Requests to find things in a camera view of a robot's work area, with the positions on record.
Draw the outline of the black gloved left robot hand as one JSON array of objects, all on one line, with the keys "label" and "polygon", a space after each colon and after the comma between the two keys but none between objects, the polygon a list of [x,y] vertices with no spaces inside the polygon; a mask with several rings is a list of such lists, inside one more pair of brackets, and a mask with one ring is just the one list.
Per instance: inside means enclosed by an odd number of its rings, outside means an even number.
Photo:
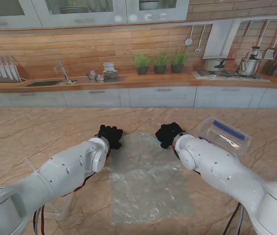
[{"label": "black gloved left robot hand", "polygon": [[99,132],[95,135],[98,138],[105,138],[109,143],[110,149],[120,149],[122,144],[120,139],[122,138],[123,130],[118,129],[116,126],[101,125]]}]

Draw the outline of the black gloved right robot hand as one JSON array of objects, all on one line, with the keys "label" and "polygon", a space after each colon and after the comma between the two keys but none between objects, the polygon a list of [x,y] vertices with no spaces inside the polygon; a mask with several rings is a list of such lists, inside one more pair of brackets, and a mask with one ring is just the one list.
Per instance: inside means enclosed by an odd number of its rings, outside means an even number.
[{"label": "black gloved right robot hand", "polygon": [[175,137],[184,132],[176,122],[172,122],[170,124],[162,124],[160,129],[156,131],[155,136],[160,141],[160,146],[167,149],[172,146]]}]

